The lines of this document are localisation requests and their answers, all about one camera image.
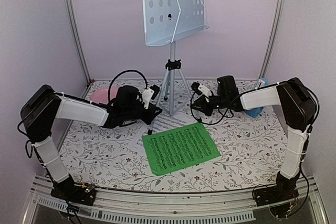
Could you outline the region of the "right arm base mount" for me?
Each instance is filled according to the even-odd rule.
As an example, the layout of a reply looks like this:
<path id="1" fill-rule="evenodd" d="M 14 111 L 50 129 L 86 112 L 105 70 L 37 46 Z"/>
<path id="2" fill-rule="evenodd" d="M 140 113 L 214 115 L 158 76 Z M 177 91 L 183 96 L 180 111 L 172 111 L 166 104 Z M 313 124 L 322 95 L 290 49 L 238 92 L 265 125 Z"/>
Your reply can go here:
<path id="1" fill-rule="evenodd" d="M 269 211 L 276 219 L 288 218 L 298 201 L 296 187 L 281 191 L 276 185 L 257 185 L 252 190 L 252 197 L 258 207 L 269 206 Z"/>

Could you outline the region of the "white sheet music page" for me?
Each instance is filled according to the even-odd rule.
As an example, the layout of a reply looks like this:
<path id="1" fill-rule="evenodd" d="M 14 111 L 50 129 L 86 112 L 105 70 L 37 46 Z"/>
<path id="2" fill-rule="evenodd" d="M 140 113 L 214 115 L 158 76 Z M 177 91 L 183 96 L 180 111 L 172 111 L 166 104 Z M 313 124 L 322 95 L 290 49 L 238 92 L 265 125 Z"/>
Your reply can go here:
<path id="1" fill-rule="evenodd" d="M 193 123 L 194 120 L 187 114 L 182 112 L 176 113 L 174 116 L 169 116 L 167 114 L 160 114 L 154 120 L 153 133 L 163 132 L 167 130 L 172 130 L 175 128 L 183 127 Z M 142 146 L 142 137 L 148 134 L 149 126 L 143 125 L 134 137 L 134 142 L 136 146 Z"/>

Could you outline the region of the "light blue music stand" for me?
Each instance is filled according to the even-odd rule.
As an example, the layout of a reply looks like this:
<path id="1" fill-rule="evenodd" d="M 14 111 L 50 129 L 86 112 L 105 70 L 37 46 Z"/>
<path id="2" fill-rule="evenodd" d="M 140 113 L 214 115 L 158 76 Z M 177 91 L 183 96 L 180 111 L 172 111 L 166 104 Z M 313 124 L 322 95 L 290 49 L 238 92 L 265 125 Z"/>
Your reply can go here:
<path id="1" fill-rule="evenodd" d="M 182 62 L 176 57 L 176 42 L 208 29 L 207 8 L 204 0 L 142 0 L 145 44 L 149 47 L 169 46 L 170 56 L 156 106 L 167 101 L 163 110 L 174 116 L 179 109 L 175 101 L 175 82 L 180 77 L 186 94 L 191 95 Z"/>

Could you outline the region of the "metal front rail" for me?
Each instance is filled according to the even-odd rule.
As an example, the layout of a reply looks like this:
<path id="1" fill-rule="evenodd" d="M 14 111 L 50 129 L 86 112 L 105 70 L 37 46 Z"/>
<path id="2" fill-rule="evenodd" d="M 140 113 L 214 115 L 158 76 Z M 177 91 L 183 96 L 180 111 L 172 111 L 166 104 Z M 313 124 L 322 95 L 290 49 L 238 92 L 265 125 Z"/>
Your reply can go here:
<path id="1" fill-rule="evenodd" d="M 143 193 L 98 188 L 91 206 L 67 204 L 51 196 L 48 178 L 37 176 L 23 223 L 328 223 L 313 177 L 297 182 L 294 214 L 280 217 L 285 202 L 258 206 L 252 188 L 210 193 Z"/>

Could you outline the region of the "floral patterned table mat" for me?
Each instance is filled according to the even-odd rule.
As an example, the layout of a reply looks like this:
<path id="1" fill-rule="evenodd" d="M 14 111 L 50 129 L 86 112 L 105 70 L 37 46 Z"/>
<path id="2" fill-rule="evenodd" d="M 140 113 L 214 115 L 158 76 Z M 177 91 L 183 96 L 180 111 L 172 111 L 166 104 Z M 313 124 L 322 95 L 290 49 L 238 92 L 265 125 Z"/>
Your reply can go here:
<path id="1" fill-rule="evenodd" d="M 151 172 L 145 149 L 134 137 L 146 125 L 103 129 L 73 122 L 60 149 L 61 159 L 78 183 L 135 191 L 205 192 L 273 184 L 284 160 L 287 137 L 272 107 L 252 118 L 235 112 L 228 119 L 214 112 L 207 130 L 220 157 L 170 174 Z"/>

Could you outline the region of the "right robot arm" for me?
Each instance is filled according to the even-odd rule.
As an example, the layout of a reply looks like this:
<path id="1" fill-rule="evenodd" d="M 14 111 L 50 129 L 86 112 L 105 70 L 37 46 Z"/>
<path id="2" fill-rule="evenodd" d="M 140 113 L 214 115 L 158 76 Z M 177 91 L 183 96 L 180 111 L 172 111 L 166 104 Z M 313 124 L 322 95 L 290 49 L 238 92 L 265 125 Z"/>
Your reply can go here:
<path id="1" fill-rule="evenodd" d="M 300 164 L 308 148 L 308 139 L 319 114 L 319 101 L 299 78 L 239 93 L 233 76 L 218 78 L 217 94 L 194 82 L 191 89 L 199 97 L 191 100 L 191 111 L 211 116 L 216 109 L 243 112 L 266 106 L 280 106 L 287 126 L 287 149 L 271 196 L 276 201 L 292 194 L 301 174 Z"/>

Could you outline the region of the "pink plate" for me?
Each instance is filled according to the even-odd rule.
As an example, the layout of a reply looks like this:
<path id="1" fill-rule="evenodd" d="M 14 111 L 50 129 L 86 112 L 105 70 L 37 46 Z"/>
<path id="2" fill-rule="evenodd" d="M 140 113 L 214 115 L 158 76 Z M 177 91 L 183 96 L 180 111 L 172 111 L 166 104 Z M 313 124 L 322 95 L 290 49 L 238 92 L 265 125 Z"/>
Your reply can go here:
<path id="1" fill-rule="evenodd" d="M 90 100 L 94 103 L 107 104 L 109 100 L 112 100 L 116 97 L 118 89 L 119 88 L 117 86 L 112 86 L 110 90 L 110 96 L 108 97 L 109 87 L 100 88 L 92 93 Z"/>

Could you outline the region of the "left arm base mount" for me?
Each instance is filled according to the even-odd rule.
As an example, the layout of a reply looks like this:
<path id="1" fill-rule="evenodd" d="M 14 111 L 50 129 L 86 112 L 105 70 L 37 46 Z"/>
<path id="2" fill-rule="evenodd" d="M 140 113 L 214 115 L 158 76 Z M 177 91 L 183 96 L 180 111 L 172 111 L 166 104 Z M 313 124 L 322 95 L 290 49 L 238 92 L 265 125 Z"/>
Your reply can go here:
<path id="1" fill-rule="evenodd" d="M 56 183 L 51 190 L 51 196 L 86 206 L 93 206 L 97 191 L 88 187 L 82 187 L 72 182 Z"/>

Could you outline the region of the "green sheet music page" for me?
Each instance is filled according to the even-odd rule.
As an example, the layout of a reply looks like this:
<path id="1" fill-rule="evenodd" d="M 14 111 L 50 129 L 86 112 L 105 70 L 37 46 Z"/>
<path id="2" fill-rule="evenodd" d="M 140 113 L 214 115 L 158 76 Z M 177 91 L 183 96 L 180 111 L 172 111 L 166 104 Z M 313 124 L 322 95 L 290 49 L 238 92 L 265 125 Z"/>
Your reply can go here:
<path id="1" fill-rule="evenodd" d="M 220 157 L 205 126 L 194 123 L 142 138 L 151 172 L 162 176 Z"/>

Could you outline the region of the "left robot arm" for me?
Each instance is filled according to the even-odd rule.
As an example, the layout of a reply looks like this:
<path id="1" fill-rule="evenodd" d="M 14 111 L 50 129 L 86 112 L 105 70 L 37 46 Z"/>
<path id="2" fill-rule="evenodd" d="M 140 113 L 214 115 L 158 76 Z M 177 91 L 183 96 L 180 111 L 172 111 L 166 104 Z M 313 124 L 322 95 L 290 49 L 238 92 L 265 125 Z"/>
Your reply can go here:
<path id="1" fill-rule="evenodd" d="M 17 129 L 29 139 L 58 192 L 67 200 L 73 200 L 78 195 L 78 188 L 52 141 L 54 121 L 78 121 L 105 129 L 128 126 L 137 120 L 150 125 L 162 112 L 151 103 L 159 91 L 156 85 L 143 92 L 133 86 L 122 86 L 115 98 L 103 104 L 56 92 L 45 84 L 21 109 Z"/>

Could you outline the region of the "blue metronome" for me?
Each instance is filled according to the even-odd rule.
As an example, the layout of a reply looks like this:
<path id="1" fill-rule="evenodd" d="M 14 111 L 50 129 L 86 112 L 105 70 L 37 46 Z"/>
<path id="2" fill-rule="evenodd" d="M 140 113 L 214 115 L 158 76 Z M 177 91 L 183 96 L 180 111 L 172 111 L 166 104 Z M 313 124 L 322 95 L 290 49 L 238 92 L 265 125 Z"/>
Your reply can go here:
<path id="1" fill-rule="evenodd" d="M 260 78 L 255 83 L 253 90 L 254 91 L 258 90 L 259 88 L 263 88 L 267 85 L 268 85 L 268 81 L 265 78 Z M 245 113 L 251 116 L 252 118 L 256 118 L 263 110 L 263 107 L 261 106 L 257 107 L 257 105 L 261 105 L 261 100 L 262 100 L 262 97 L 260 94 L 248 93 L 244 97 L 244 101 L 246 102 L 249 110 L 245 110 Z"/>

